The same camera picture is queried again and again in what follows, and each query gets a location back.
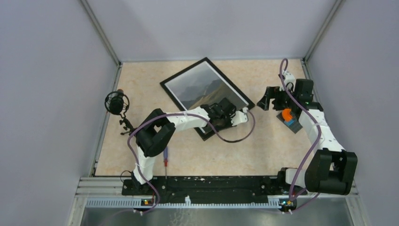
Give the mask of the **blue red screwdriver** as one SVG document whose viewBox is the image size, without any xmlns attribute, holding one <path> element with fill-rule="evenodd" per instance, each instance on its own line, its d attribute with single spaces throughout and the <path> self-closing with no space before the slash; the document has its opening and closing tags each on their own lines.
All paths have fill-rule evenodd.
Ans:
<svg viewBox="0 0 399 226">
<path fill-rule="evenodd" d="M 164 169 L 165 169 L 165 179 L 168 178 L 168 147 L 166 147 L 163 151 L 163 162 L 164 162 Z"/>
</svg>

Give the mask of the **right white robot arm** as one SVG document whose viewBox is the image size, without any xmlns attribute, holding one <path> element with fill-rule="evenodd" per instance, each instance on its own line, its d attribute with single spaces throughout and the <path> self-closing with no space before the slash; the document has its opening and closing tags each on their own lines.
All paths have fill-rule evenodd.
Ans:
<svg viewBox="0 0 399 226">
<path fill-rule="evenodd" d="M 278 118 L 292 131 L 303 129 L 311 147 L 297 169 L 285 168 L 276 188 L 291 198 L 302 192 L 348 195 L 356 171 L 358 158 L 336 140 L 320 103 L 313 100 L 314 82 L 308 79 L 289 79 L 281 87 L 266 88 L 257 106 L 263 110 L 279 111 Z"/>
</svg>

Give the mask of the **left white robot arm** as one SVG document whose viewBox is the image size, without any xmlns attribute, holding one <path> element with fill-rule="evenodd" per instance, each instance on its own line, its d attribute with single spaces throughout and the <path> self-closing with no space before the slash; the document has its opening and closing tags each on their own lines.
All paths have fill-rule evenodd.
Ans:
<svg viewBox="0 0 399 226">
<path fill-rule="evenodd" d="M 142 195 L 150 191 L 155 158 L 166 150 L 176 132 L 210 128 L 217 133 L 220 129 L 245 122 L 246 112 L 237 110 L 226 98 L 219 103 L 177 113 L 165 113 L 159 108 L 153 110 L 129 137 L 136 139 L 137 147 L 134 152 L 136 166 L 132 172 L 133 189 Z"/>
</svg>

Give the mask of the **orange green tape dispenser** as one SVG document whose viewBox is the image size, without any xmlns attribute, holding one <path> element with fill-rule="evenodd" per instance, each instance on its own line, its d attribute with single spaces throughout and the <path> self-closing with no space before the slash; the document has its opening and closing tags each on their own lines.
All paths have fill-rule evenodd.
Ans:
<svg viewBox="0 0 399 226">
<path fill-rule="evenodd" d="M 291 124 L 295 121 L 294 115 L 292 114 L 292 111 L 290 108 L 286 108 L 282 110 L 281 116 L 283 119 L 283 122 L 286 124 Z"/>
</svg>

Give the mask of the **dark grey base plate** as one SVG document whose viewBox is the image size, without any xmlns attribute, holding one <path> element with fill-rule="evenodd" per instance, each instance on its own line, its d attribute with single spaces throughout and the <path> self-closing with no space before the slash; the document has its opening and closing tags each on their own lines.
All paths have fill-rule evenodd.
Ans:
<svg viewBox="0 0 399 226">
<path fill-rule="evenodd" d="M 276 117 L 294 134 L 296 134 L 303 128 L 295 116 L 290 121 L 285 121 L 285 119 L 282 116 L 282 113 L 279 113 Z"/>
</svg>

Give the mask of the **black microphone with shock mount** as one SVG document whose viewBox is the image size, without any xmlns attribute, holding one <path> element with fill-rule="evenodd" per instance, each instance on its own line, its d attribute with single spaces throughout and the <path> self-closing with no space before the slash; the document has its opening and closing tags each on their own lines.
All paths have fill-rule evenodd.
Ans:
<svg viewBox="0 0 399 226">
<path fill-rule="evenodd" d="M 130 101 L 124 91 L 122 89 L 117 89 L 116 91 L 110 92 L 104 100 L 104 105 L 107 112 L 121 117 L 119 123 L 123 125 L 125 132 L 121 132 L 120 134 L 131 135 L 135 128 L 126 117 L 126 113 L 130 107 Z"/>
</svg>

